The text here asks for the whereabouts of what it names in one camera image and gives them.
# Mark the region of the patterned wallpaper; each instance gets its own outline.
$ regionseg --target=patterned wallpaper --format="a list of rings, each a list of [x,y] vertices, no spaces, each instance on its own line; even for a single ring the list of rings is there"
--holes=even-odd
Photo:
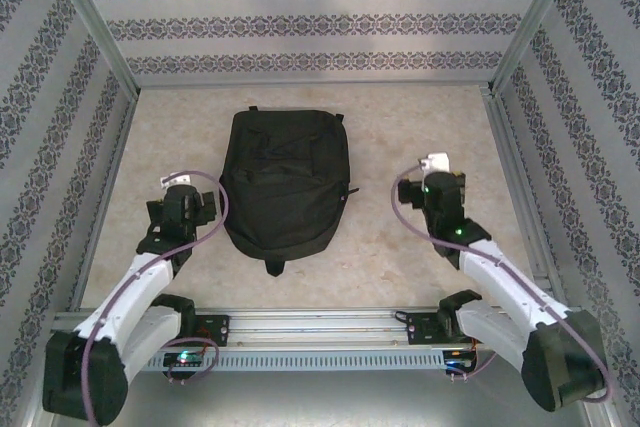
[[[532,0],[95,0],[141,86],[490,80]]]
[[[0,425],[78,280],[134,102],[70,0],[0,0]]]
[[[502,92],[561,281],[640,425],[640,0],[554,0]]]

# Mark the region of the backpack strap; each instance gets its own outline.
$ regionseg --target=backpack strap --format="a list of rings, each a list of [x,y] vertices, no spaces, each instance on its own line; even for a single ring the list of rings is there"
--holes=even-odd
[[[284,261],[265,260],[264,263],[267,266],[267,272],[269,273],[269,275],[273,275],[274,277],[277,277],[282,272],[284,272]]]

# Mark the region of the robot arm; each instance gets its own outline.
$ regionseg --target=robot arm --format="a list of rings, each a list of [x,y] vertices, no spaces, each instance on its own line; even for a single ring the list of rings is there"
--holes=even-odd
[[[191,249],[158,259],[194,242],[196,227],[215,220],[214,194],[201,195],[189,184],[188,176],[163,184],[164,199],[147,202],[151,224],[123,279],[73,332],[56,332],[49,339],[42,400],[46,411],[87,418],[80,386],[82,352],[107,305],[131,277],[137,280],[115,301],[90,351],[89,387],[100,425],[110,424],[117,417],[129,384],[164,344],[178,336],[193,334],[196,321],[193,301],[159,295],[191,256]],[[151,267],[139,274],[151,262]]]
[[[496,313],[473,291],[454,294],[440,302],[438,317],[447,332],[473,337],[507,360],[521,373],[533,399],[547,411],[602,389],[604,377],[592,358],[547,309],[578,332],[606,366],[596,319],[586,311],[571,311],[539,289],[506,259],[486,230],[465,217],[465,176],[450,172],[447,154],[431,154],[420,164],[421,181],[399,183],[400,202],[422,210],[432,238],[471,250],[435,245],[456,269],[485,287],[507,314]],[[474,251],[499,259],[505,268]]]

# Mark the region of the beige floor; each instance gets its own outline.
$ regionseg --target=beige floor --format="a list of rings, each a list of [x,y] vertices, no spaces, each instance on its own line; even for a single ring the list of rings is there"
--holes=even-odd
[[[449,153],[467,174],[467,214],[529,273],[504,175],[477,87],[325,85],[143,91],[135,113],[83,306],[97,306],[129,267],[145,235],[145,202],[161,176],[181,169],[219,175],[234,113],[248,105],[345,114],[352,187],[329,248],[287,263],[273,278],[226,233],[194,250],[167,289],[199,307],[340,308],[432,306],[474,283],[397,222],[389,189],[428,152]],[[201,191],[206,182],[195,181]],[[416,225],[419,212],[404,208]]]

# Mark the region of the black backpack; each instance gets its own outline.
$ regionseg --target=black backpack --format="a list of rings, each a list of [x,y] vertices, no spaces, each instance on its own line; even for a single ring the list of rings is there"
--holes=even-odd
[[[287,260],[327,248],[349,194],[342,115],[317,110],[249,111],[233,118],[220,182],[225,228],[239,251],[278,276]]]

